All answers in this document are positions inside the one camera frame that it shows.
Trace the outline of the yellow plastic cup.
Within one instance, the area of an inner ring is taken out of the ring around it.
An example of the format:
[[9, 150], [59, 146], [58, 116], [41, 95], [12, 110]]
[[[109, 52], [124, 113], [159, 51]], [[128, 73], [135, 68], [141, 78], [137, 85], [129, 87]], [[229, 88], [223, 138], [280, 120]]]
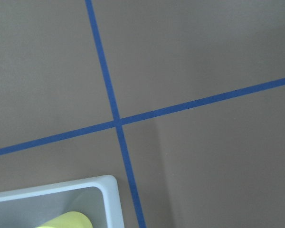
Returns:
[[92, 228], [90, 219], [83, 213], [70, 211], [55, 217], [38, 228]]

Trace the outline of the translucent white plastic box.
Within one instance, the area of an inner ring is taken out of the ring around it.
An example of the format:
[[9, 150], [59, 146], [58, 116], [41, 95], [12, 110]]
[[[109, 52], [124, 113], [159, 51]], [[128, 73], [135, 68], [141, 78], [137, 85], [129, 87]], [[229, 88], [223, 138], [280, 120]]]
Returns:
[[123, 228], [116, 178], [104, 175], [0, 192], [0, 228], [36, 228], [70, 211], [86, 215], [95, 228]]

